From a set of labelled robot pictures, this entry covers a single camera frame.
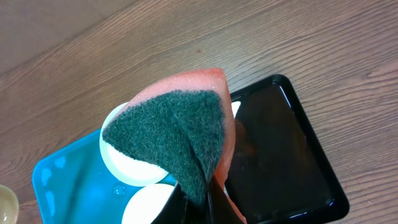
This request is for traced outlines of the green-rimmed plate front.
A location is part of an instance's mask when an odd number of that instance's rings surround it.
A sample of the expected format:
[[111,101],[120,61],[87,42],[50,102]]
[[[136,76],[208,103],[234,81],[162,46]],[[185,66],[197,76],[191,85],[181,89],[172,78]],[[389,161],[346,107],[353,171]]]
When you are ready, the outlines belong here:
[[122,224],[150,224],[162,211],[174,186],[152,184],[138,190],[127,203]]

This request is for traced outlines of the red and green sponge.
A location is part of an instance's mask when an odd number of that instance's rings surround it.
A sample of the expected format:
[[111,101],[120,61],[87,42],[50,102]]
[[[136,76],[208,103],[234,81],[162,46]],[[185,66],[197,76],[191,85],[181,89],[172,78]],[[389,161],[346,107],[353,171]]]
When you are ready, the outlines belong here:
[[244,223],[224,191],[235,123],[220,68],[169,76],[146,87],[103,128],[104,142],[176,181],[155,223]]

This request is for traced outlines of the green-rimmed plate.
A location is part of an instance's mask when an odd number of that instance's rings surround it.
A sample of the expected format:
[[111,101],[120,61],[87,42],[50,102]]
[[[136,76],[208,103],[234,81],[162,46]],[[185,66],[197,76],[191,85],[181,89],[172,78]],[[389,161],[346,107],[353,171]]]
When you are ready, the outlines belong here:
[[19,201],[16,194],[5,185],[1,185],[0,216],[2,224],[16,224],[19,214]]
[[127,203],[122,224],[150,224],[162,211],[174,186],[152,184],[138,190]]

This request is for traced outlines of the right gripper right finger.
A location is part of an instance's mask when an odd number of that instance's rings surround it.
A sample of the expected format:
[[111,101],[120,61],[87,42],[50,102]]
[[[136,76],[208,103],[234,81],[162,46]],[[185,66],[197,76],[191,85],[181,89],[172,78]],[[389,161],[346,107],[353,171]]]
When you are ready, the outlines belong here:
[[215,176],[211,178],[206,193],[206,222],[209,224],[243,224]]

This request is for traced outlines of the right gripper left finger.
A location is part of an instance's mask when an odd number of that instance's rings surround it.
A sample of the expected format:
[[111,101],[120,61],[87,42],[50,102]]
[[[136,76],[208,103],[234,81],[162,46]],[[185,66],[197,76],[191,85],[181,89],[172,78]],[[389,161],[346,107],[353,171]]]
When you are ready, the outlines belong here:
[[163,209],[151,224],[185,224],[188,199],[180,184],[176,184]]

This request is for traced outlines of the blue-rimmed plate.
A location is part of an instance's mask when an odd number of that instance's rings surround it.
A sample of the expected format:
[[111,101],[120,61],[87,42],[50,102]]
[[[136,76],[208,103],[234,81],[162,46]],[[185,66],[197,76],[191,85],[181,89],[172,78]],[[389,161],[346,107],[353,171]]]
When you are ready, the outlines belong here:
[[101,157],[128,185],[145,187],[171,175],[185,187],[206,187],[223,153],[226,117],[239,107],[210,93],[125,102],[103,123]]

